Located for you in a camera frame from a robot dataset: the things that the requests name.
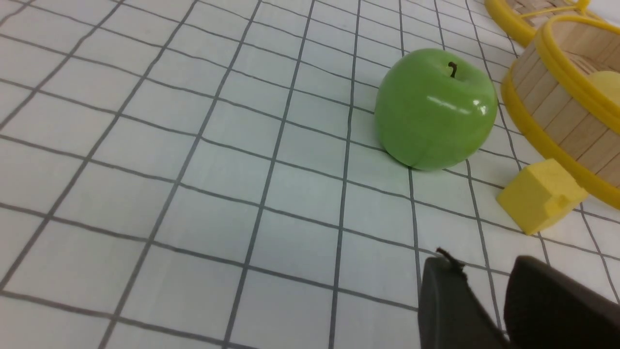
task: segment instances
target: green apple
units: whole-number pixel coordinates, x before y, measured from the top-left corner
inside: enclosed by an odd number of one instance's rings
[[[388,71],[374,110],[383,147],[419,170],[465,160],[489,136],[496,113],[487,73],[434,48],[411,52]]]

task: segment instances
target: wicker basket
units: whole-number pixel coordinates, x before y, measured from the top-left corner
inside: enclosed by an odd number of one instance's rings
[[[620,29],[583,16],[554,17],[510,68],[502,96],[543,156],[620,209],[620,106],[587,79],[603,70],[620,71]]]
[[[485,0],[494,21],[521,46],[527,46],[536,29],[558,15],[586,16],[602,20],[587,11],[590,0]]]

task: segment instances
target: yellow handle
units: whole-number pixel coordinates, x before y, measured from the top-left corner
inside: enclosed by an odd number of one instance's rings
[[[579,9],[579,11],[585,12],[585,8],[588,7],[589,4],[590,0],[578,0],[575,6]]]

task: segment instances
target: yellow basket rim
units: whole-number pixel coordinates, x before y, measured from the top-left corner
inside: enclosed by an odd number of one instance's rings
[[[620,134],[620,106],[597,89],[568,59],[553,36],[556,22],[580,22],[620,35],[620,28],[583,16],[563,15],[549,19],[535,37],[536,51],[546,68],[588,112]]]

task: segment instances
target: wooden slat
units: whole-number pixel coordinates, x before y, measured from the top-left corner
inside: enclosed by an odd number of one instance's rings
[[[594,65],[591,64],[591,62],[589,60],[586,60],[584,57],[581,57],[574,53],[568,53],[567,56],[569,57],[570,61],[577,67],[577,69],[581,71],[581,73],[584,75],[590,75],[598,71],[598,69],[596,69]]]
[[[578,159],[609,128],[594,115],[588,114],[559,144],[566,154]]]
[[[620,155],[616,155],[596,175],[612,186],[620,188]]]
[[[616,47],[603,63],[615,71],[620,71],[620,46]]]
[[[583,50],[584,45],[587,45],[593,38],[592,26],[585,25],[583,23],[573,22],[574,27],[568,33],[567,38],[559,44],[560,48],[570,53],[579,53]]]
[[[571,99],[572,97],[566,92],[564,87],[557,85],[534,111],[532,117],[541,128],[545,129]]]
[[[596,57],[599,62],[605,62],[613,56],[614,51],[620,47],[620,35],[616,35],[613,40],[605,47],[603,51]]]
[[[620,135],[613,130],[607,130],[577,162],[597,173],[618,154],[620,154]]]
[[[556,22],[553,27],[551,27],[553,37],[556,39],[560,48],[564,46],[566,40],[576,26],[577,24],[575,22]]]
[[[592,26],[590,26],[590,28],[594,29],[593,37],[590,41],[583,43],[582,47],[576,48],[573,52],[593,61],[599,61],[600,55],[607,49],[609,43],[611,43],[618,36],[615,33],[604,29]]]
[[[525,78],[515,85],[516,94],[519,96],[519,99],[524,100],[545,73],[547,73],[547,67],[544,65],[543,61],[539,60]]]
[[[586,115],[588,111],[579,102],[571,99],[544,131],[556,144],[560,144]]]
[[[543,103],[557,85],[558,82],[553,75],[549,71],[545,72],[523,100],[523,105],[530,115]]]
[[[525,48],[525,51],[523,52],[523,54],[519,58],[517,58],[515,62],[513,63],[513,66],[512,66],[513,76],[515,74],[518,74],[521,71],[523,64],[525,64],[525,62],[532,56],[534,52],[536,52],[536,45],[531,43]]]

